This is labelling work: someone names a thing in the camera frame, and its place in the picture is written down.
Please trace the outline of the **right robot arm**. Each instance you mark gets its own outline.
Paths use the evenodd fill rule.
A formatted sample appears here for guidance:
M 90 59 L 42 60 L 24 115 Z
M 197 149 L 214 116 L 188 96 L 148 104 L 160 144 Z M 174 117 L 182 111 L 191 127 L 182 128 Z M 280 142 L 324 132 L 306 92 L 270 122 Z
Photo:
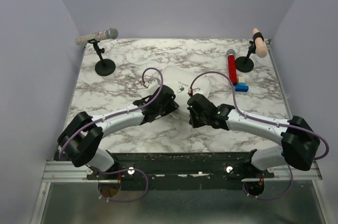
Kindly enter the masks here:
M 215 106 L 202 94 L 187 101 L 189 123 L 194 128 L 211 126 L 214 129 L 233 130 L 253 134 L 275 143 L 265 150 L 253 150 L 243 172 L 255 177 L 270 167 L 290 165 L 301 171 L 310 170 L 320 145 L 307 122 L 298 116 L 291 120 L 252 116 L 233 105 Z

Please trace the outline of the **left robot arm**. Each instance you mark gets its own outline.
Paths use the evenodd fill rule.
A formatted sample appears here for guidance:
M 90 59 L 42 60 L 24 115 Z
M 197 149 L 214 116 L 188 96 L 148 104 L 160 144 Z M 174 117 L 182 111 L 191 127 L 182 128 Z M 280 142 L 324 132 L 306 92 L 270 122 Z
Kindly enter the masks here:
M 58 138 L 59 156 L 66 154 L 75 167 L 94 167 L 105 179 L 117 173 L 115 160 L 99 148 L 101 140 L 122 129 L 151 123 L 179 108 L 174 91 L 163 85 L 150 96 L 133 102 L 125 109 L 105 115 L 78 113 Z

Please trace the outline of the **grey medicine kit case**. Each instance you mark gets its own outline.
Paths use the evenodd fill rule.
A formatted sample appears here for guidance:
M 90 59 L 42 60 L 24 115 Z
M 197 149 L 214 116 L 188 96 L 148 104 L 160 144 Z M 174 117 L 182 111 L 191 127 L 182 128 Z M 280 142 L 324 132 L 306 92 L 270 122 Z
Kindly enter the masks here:
M 164 85 L 170 87 L 176 95 L 175 101 L 179 104 L 178 110 L 171 113 L 175 119 L 188 120 L 189 111 L 187 101 L 189 99 L 188 92 L 192 81 L 198 76 L 195 73 L 188 72 L 176 66 L 167 66 L 162 71 Z M 204 92 L 204 96 L 208 97 L 211 90 L 211 81 L 207 76 L 199 77 L 193 84 L 193 89 L 200 89 Z

